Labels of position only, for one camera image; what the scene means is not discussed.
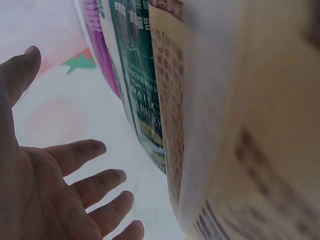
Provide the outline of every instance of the palm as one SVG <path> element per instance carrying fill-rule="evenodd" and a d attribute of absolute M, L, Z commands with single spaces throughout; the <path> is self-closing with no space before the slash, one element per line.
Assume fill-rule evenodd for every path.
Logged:
<path fill-rule="evenodd" d="M 105 145 L 84 140 L 39 149 L 20 147 L 16 141 L 11 106 L 30 85 L 39 67 L 37 48 L 0 65 L 0 238 L 101 240 L 130 211 L 132 194 L 125 191 L 89 214 L 85 209 L 124 182 L 125 173 L 106 170 L 70 186 L 63 177 L 103 154 Z M 132 222 L 116 237 L 128 238 L 143 238 L 140 222 Z"/>

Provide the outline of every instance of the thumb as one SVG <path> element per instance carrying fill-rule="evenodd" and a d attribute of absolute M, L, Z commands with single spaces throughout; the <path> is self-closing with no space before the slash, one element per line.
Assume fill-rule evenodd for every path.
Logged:
<path fill-rule="evenodd" d="M 19 100 L 35 79 L 41 65 L 41 54 L 36 46 L 29 47 L 23 55 L 15 56 L 0 65 L 2 94 L 8 94 L 11 107 Z"/>

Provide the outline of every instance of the white floor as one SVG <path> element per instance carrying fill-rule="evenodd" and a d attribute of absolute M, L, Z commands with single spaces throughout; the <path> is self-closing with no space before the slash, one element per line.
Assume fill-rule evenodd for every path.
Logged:
<path fill-rule="evenodd" d="M 167 180 L 140 146 L 99 69 L 56 66 L 37 77 L 13 109 L 21 145 L 45 147 L 97 139 L 107 153 L 65 180 L 71 184 L 105 169 L 122 169 L 127 182 L 88 211 L 108 203 L 123 190 L 135 195 L 132 211 L 111 239 L 134 219 L 145 226 L 146 240 L 184 240 L 168 197 Z"/>

